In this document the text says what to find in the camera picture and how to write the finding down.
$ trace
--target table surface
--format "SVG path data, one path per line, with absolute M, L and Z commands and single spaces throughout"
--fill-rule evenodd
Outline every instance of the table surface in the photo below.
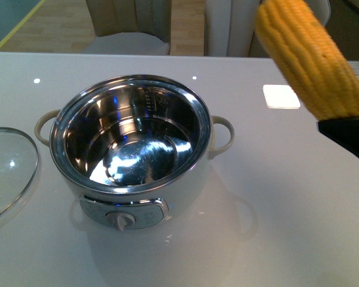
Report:
M 359 286 L 359 159 L 303 106 L 267 107 L 263 85 L 285 84 L 269 59 L 0 53 L 0 126 L 36 141 L 43 114 L 126 74 L 188 85 L 234 145 L 185 214 L 122 233 L 83 214 L 36 142 L 36 177 L 0 217 L 0 286 Z

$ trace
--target white chair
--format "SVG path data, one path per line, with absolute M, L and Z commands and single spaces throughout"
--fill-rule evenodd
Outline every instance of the white chair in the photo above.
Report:
M 267 57 L 254 35 L 255 14 L 261 0 L 206 0 L 205 55 Z M 307 0 L 322 24 L 330 17 L 328 0 Z
M 96 39 L 85 54 L 168 55 L 171 0 L 86 0 Z

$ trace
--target pot handle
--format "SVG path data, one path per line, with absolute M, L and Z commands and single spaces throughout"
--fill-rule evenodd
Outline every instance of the pot handle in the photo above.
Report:
M 36 123 L 35 136 L 43 145 L 49 146 L 49 140 L 44 139 L 41 136 L 41 129 L 42 129 L 42 127 L 45 125 L 45 123 L 48 120 L 51 120 L 52 118 L 56 118 L 57 115 L 59 114 L 59 112 L 60 112 L 59 109 L 55 109 L 54 111 L 50 111 L 50 112 L 46 113 L 45 115 L 43 115 Z
M 209 155 L 208 155 L 208 159 L 210 159 L 210 160 L 212 160 L 218 154 L 221 154 L 221 153 L 227 151 L 231 147 L 231 145 L 233 144 L 234 137 L 235 137 L 234 127 L 231 124 L 231 122 L 229 122 L 227 119 L 225 119 L 223 117 L 219 117 L 217 115 L 212 115 L 211 116 L 211 121 L 213 122 L 213 130 L 212 130 L 212 133 L 211 133 L 211 144 L 210 144 Z M 225 127 L 227 127 L 227 129 L 230 132 L 230 140 L 229 140 L 229 142 L 227 144 L 219 147 L 219 148 L 214 147 L 214 144 L 215 144 L 214 124 L 221 124 L 222 126 L 225 126 Z

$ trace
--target white electric pot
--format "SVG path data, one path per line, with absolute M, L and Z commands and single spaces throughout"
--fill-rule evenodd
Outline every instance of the white electric pot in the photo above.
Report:
M 41 129 L 54 117 L 46 140 Z M 219 148 L 214 124 L 230 132 Z M 153 75 L 89 87 L 41 117 L 35 134 L 50 147 L 83 211 L 118 230 L 149 227 L 183 212 L 202 191 L 209 161 L 234 140 L 232 125 L 210 116 L 193 90 Z

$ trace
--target yellow corn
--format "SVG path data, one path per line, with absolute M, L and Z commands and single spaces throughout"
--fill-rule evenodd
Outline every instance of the yellow corn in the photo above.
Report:
M 359 79 L 304 0 L 266 0 L 255 32 L 317 120 L 359 116 Z

